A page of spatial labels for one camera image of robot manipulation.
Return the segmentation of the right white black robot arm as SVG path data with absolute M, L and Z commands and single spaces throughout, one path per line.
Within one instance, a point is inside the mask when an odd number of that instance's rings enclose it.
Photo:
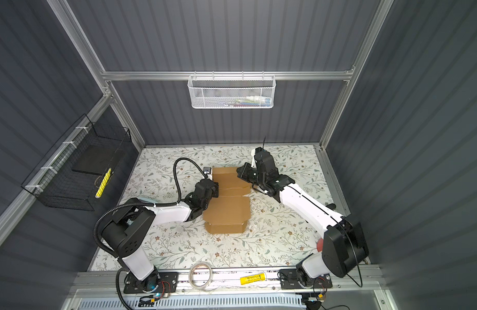
M 279 173 L 273 156 L 264 148 L 252 152 L 252 162 L 237 168 L 237 176 L 294 210 L 320 234 L 322 250 L 296 265 L 296 279 L 301 286 L 310 288 L 328 274 L 343 278 L 369 256 L 361 222 L 352 214 L 344 216 L 321 204 L 294 179 Z

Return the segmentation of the brown cardboard box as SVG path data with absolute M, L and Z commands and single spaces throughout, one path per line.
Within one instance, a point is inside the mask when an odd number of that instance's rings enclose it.
M 205 230 L 212 235 L 242 234 L 251 218 L 251 184 L 238 177 L 235 167 L 215 167 L 218 197 L 203 212 Z

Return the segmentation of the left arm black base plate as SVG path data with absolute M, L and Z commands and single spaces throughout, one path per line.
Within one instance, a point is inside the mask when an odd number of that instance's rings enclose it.
M 123 280 L 125 294 L 165 294 L 174 293 L 178 283 L 177 272 L 153 271 L 145 280 L 139 280 L 129 273 Z

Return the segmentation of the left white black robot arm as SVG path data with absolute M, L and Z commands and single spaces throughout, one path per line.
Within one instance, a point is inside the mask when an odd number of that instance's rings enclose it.
M 132 198 L 107 211 L 95 223 L 92 233 L 96 245 L 118 260 L 139 290 L 158 291 L 163 288 L 163 280 L 142 247 L 149 229 L 163 223 L 192 221 L 218 196 L 218 183 L 204 178 L 178 202 L 157 204 Z

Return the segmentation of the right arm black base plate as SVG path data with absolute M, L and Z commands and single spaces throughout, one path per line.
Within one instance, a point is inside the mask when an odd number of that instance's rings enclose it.
M 329 274 L 311 278 L 301 269 L 280 269 L 277 273 L 282 289 L 331 289 L 333 284 Z

